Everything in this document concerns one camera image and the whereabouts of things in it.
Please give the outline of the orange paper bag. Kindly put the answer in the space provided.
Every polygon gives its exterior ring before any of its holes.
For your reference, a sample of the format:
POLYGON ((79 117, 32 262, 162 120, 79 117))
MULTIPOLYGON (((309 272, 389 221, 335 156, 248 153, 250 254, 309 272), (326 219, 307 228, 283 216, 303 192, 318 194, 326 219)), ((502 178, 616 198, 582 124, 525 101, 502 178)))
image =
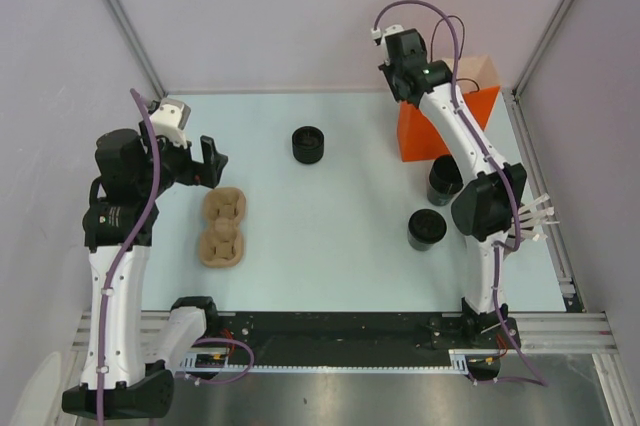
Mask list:
MULTIPOLYGON (((501 89, 492 58, 488 54, 463 55, 458 64, 457 85, 473 117, 485 130, 501 89)), ((403 162, 435 160, 449 153, 431 122, 406 102, 400 104, 396 137, 403 162)))

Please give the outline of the stack of black lids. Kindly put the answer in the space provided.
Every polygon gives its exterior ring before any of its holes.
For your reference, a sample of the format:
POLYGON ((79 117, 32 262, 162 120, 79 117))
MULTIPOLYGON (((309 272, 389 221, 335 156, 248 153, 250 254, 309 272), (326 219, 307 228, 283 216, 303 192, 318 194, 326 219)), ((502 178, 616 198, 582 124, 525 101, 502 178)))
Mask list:
POLYGON ((311 165, 324 156, 324 134, 315 126, 301 126, 291 137, 292 154, 302 164, 311 165))

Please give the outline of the stack of black cups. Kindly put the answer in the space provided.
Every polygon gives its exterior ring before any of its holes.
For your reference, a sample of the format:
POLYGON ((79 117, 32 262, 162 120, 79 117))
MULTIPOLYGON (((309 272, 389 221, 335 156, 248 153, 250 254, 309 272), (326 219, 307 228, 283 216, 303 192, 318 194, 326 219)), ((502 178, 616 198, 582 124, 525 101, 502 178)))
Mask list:
POLYGON ((462 190, 463 179, 451 155, 438 157, 428 175, 427 198, 434 206, 446 206, 462 190))

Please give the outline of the black coffee cup lid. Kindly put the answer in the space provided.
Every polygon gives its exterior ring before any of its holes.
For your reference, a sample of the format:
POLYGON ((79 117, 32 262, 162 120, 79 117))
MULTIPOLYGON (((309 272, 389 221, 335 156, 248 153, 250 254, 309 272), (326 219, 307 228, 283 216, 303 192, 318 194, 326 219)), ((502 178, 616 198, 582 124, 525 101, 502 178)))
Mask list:
POLYGON ((445 218, 432 209, 420 209, 415 211, 408 220, 408 235, 423 240, 439 240, 447 233, 445 218))

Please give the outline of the single black coffee cup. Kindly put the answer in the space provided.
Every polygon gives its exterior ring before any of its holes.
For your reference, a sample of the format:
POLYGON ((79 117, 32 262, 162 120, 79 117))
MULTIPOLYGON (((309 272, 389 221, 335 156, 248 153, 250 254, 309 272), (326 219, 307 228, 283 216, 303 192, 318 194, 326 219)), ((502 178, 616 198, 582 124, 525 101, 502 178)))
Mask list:
POLYGON ((410 246, 415 249, 416 251, 428 251, 429 249, 431 249, 432 247, 434 247, 435 245, 437 245, 439 243, 439 240, 433 241, 433 240, 423 240, 421 238, 409 235, 408 236, 408 242, 410 244, 410 246))

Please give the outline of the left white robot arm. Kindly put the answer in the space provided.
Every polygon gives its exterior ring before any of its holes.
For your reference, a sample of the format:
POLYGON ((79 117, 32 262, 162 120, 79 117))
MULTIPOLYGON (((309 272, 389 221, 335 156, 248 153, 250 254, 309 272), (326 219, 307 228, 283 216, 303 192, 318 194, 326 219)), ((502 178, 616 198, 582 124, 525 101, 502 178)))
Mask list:
POLYGON ((99 175, 83 218, 92 303, 89 346, 78 385, 62 395, 64 412, 107 420, 163 418, 174 375, 187 351, 221 333, 215 302, 178 298, 168 321, 148 344, 141 340, 142 289, 150 259, 156 199, 174 184, 215 188, 228 159, 213 138, 200 138, 202 161, 191 146, 152 138, 144 129, 118 129, 96 142, 99 175))

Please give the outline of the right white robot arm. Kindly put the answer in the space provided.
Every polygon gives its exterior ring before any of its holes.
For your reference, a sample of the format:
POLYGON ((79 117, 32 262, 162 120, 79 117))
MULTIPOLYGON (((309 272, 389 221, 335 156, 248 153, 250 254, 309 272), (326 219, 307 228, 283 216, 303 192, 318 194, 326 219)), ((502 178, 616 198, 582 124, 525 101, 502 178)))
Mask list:
POLYGON ((412 105, 435 127, 461 174, 463 187, 451 206, 468 258, 461 334, 469 345, 484 347, 505 327, 501 266, 527 173, 493 147, 464 100, 455 68, 428 62, 417 30, 394 25, 372 35, 383 51, 379 68, 394 99, 412 105))

